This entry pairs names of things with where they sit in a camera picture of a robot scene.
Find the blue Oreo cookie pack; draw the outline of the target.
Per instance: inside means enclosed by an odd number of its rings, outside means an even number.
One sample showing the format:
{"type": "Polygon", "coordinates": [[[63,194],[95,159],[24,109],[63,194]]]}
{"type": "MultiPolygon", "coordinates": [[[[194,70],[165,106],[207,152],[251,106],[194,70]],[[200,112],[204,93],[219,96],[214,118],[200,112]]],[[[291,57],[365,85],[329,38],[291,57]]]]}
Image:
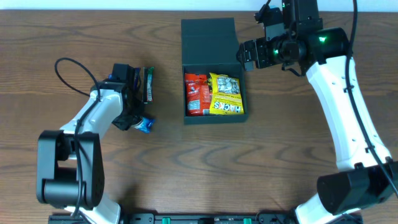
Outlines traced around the blue Oreo cookie pack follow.
{"type": "Polygon", "coordinates": [[[143,133],[150,133],[154,123],[155,123],[154,119],[140,116],[139,121],[136,124],[133,124],[131,127],[138,129],[143,133]]]}

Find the dark green box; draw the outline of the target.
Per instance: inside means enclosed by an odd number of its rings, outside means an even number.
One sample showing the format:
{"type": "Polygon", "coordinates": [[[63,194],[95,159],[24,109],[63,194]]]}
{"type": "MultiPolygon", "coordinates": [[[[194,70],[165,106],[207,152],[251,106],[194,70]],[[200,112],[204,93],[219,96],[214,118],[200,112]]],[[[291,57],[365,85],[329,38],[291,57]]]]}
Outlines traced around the dark green box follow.
{"type": "Polygon", "coordinates": [[[244,114],[190,116],[187,91],[183,88],[185,124],[243,123],[249,116],[244,69],[236,59],[239,42],[234,19],[181,20],[182,74],[217,73],[239,79],[244,114]]]}

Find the green chocolate bar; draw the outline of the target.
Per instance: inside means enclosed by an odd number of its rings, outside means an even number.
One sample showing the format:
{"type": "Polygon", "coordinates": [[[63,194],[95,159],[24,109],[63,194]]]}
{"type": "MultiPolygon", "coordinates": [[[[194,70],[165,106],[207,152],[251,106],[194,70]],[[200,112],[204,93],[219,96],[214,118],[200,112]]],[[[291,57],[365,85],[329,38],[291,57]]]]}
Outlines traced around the green chocolate bar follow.
{"type": "Polygon", "coordinates": [[[143,102],[144,104],[152,104],[152,81],[153,81],[154,67],[144,67],[144,89],[143,89],[143,102]]]}

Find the yellow candy bag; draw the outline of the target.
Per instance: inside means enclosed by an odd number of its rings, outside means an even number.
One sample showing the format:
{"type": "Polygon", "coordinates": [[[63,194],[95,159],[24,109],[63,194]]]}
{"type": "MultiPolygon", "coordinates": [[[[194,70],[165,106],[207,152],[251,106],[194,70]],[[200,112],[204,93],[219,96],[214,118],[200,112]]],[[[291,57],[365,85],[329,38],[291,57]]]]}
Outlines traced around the yellow candy bag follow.
{"type": "Polygon", "coordinates": [[[244,114],[243,100],[238,78],[210,73],[212,97],[210,114],[236,115],[244,114]]]}

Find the red snack bag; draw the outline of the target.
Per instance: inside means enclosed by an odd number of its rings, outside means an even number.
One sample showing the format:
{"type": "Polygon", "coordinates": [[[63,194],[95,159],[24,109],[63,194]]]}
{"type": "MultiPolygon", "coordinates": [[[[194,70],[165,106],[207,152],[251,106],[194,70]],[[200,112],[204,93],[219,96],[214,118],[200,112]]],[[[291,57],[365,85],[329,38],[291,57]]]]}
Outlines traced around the red snack bag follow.
{"type": "Polygon", "coordinates": [[[185,74],[187,114],[189,116],[207,116],[210,114],[212,94],[206,75],[185,74]]]}

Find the purple Dairy Milk bar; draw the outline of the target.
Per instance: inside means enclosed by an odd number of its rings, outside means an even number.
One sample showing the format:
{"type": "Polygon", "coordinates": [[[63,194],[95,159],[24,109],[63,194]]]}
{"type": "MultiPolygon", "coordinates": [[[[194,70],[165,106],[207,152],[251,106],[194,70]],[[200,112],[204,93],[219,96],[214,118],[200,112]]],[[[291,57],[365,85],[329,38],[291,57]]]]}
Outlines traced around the purple Dairy Milk bar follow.
{"type": "Polygon", "coordinates": [[[141,69],[140,68],[135,68],[134,69],[134,84],[133,84],[133,90],[134,91],[139,91],[141,88],[141,76],[140,76],[141,69]]]}

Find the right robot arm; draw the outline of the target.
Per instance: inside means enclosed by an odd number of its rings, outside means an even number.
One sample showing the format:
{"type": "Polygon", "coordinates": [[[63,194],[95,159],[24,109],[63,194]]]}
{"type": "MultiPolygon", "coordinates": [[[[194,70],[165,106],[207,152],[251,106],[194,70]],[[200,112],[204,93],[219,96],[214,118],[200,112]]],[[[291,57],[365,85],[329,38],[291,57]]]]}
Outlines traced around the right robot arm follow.
{"type": "Polygon", "coordinates": [[[317,179],[317,192],[294,210],[296,223],[330,223],[397,194],[397,162],[373,125],[356,79],[351,45],[343,29],[285,32],[239,46],[245,70],[300,65],[328,123],[338,172],[317,179]]]}

